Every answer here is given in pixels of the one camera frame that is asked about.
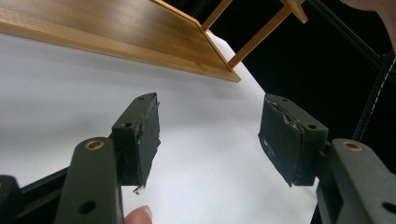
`wooden shelf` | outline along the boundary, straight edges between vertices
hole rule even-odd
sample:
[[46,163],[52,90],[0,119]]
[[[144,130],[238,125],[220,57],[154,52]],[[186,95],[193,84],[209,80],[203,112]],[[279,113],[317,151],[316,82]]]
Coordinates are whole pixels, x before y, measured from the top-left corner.
[[160,0],[2,0],[0,32],[240,81],[201,24]]

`wooden frame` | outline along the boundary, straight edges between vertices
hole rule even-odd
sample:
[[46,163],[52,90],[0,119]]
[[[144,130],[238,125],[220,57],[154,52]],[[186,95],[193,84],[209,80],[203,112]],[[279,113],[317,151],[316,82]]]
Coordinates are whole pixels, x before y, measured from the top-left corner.
[[307,18],[304,0],[281,0],[285,6],[227,62],[206,31],[232,1],[201,25],[162,0],[2,0],[0,33],[238,82],[233,68],[283,20]]
[[[219,6],[213,11],[209,18],[204,22],[202,29],[207,30],[225,8],[231,4],[233,0],[222,0]],[[275,16],[269,20],[260,31],[255,34],[244,47],[242,47],[228,62],[231,68],[236,67],[245,57],[249,55],[268,35],[270,35],[278,25],[280,25],[291,13],[293,13],[302,23],[306,23],[308,18],[306,17],[301,4],[304,0],[280,0],[283,3],[283,7],[275,14]]]

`mounting hole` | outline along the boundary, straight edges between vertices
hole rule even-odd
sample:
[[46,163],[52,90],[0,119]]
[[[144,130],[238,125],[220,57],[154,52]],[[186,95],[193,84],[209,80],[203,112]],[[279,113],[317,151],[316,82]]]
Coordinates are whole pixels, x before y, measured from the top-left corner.
[[362,151],[363,148],[356,143],[353,142],[344,142],[344,146],[352,151]]
[[387,209],[388,212],[396,214],[396,205],[394,203],[382,203],[382,206]]
[[87,149],[87,150],[96,150],[96,149],[99,149],[99,148],[103,147],[104,145],[105,145],[104,141],[93,140],[93,141],[85,144],[84,148]]
[[81,215],[88,215],[93,209],[95,209],[96,203],[93,201],[87,201],[80,205],[78,208],[78,213]]
[[132,123],[123,123],[123,124],[121,124],[121,127],[122,128],[130,128],[130,127],[132,127]]

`white backdrop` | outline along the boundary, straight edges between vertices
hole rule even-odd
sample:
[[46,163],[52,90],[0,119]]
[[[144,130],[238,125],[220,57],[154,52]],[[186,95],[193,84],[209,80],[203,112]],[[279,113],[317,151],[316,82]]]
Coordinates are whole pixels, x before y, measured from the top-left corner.
[[147,188],[122,188],[125,213],[148,204],[155,224],[312,217],[314,189],[290,189],[262,151],[265,93],[241,63],[235,84],[0,35],[0,69],[0,174],[21,187],[68,166],[79,142],[108,136],[135,97],[155,91],[162,144]]

